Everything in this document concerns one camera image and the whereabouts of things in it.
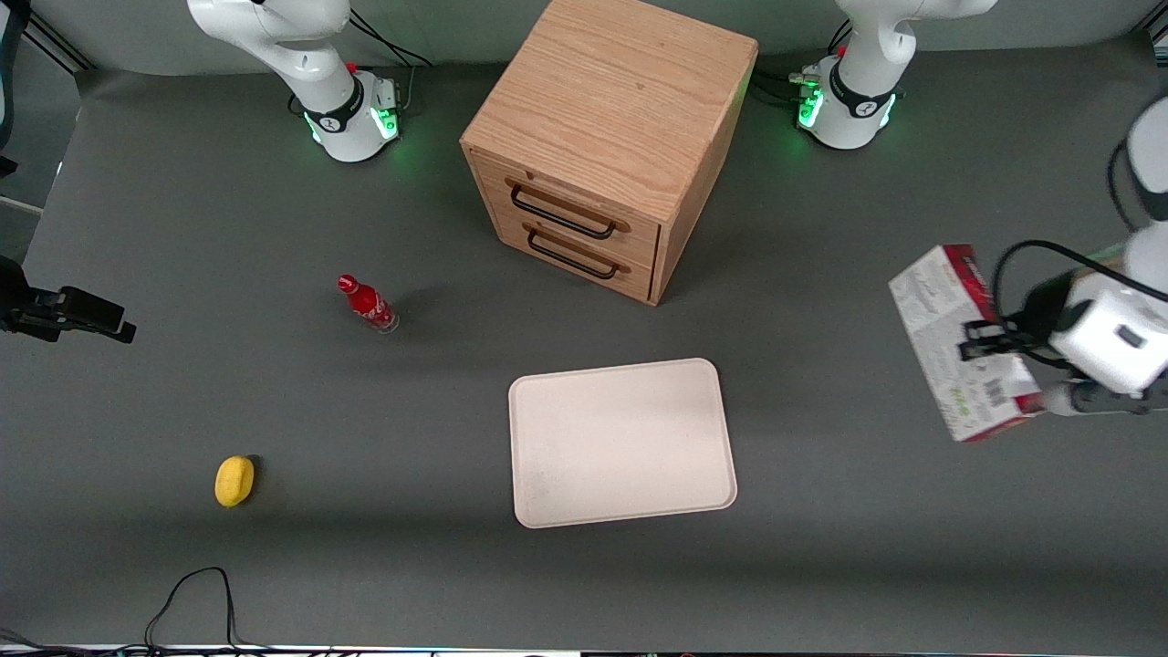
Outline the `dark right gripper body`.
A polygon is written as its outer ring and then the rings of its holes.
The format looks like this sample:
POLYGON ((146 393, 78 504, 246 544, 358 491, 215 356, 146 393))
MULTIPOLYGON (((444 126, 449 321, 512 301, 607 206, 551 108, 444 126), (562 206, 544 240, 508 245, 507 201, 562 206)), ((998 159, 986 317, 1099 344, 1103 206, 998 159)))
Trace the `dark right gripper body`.
POLYGON ((4 332, 29 334, 21 328, 25 311, 37 302, 37 293, 26 282, 25 270, 16 261, 1 256, 1 328, 4 332))

